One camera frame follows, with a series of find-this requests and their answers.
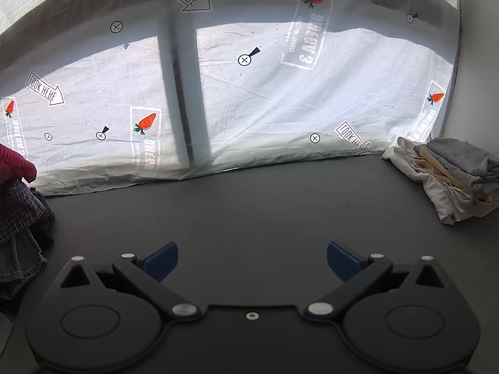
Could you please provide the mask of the grey folded garment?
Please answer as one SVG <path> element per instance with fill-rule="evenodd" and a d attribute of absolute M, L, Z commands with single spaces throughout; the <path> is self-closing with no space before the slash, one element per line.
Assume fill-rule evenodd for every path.
<path fill-rule="evenodd" d="M 456 138 L 435 138 L 414 150 L 420 156 L 423 150 L 430 154 L 477 199 L 498 194 L 497 156 Z"/>

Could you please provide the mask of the red checkered cloth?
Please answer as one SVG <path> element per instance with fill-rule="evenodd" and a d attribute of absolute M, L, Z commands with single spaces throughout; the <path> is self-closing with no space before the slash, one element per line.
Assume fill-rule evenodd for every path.
<path fill-rule="evenodd" d="M 0 182 L 22 179 L 31 183 L 37 177 L 37 169 L 18 152 L 0 144 Z"/>

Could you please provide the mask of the blue denim jeans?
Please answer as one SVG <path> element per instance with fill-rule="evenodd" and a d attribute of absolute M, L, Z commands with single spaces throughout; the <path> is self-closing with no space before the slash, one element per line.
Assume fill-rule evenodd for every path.
<path fill-rule="evenodd" d="M 30 230 L 1 245 L 1 300 L 13 300 L 46 264 L 47 259 Z"/>

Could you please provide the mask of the blue plaid shirt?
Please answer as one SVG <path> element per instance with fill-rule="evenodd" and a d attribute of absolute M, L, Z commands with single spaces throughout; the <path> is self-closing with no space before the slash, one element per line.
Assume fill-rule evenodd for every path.
<path fill-rule="evenodd" d="M 1 185 L 1 245 L 37 222 L 45 212 L 45 205 L 19 180 Z"/>

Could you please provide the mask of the white printed backdrop cloth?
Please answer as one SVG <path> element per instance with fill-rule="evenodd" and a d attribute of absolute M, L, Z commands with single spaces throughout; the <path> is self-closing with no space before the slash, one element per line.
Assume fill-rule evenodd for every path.
<path fill-rule="evenodd" d="M 1 141 L 69 195 L 440 132 L 459 0 L 1 0 Z"/>

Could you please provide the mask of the beige folded garment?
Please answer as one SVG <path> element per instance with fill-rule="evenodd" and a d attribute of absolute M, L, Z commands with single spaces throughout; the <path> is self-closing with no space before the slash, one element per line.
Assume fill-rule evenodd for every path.
<path fill-rule="evenodd" d="M 459 179 L 456 179 L 456 177 L 453 176 L 433 155 L 431 155 L 428 150 L 422 149 L 414 158 L 414 163 L 419 168 L 425 169 L 434 174 L 439 180 L 468 193 L 474 200 L 480 203 L 489 204 L 493 200 L 492 197 L 476 197 L 470 188 L 466 187 Z"/>

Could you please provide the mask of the white folded garment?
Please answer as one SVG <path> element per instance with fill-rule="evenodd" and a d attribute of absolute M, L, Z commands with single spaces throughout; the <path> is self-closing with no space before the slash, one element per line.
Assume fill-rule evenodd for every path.
<path fill-rule="evenodd" d="M 454 225 L 473 217 L 484 217 L 498 209 L 498 197 L 479 202 L 462 188 L 455 186 L 447 176 L 436 174 L 432 165 L 418 158 L 412 141 L 398 139 L 401 146 L 385 150 L 381 158 L 391 161 L 410 180 L 421 183 L 436 213 L 444 225 Z"/>

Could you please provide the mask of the black garment in pile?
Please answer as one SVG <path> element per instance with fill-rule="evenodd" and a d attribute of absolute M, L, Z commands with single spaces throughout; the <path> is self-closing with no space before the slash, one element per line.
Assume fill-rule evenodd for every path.
<path fill-rule="evenodd" d="M 54 243 L 54 239 L 51 235 L 51 224 L 55 219 L 55 213 L 53 213 L 41 193 L 37 192 L 37 190 L 35 190 L 33 187 L 31 188 L 31 193 L 45 207 L 45 210 L 41 217 L 30 227 L 31 234 L 36 240 L 36 243 L 44 252 L 49 250 Z"/>

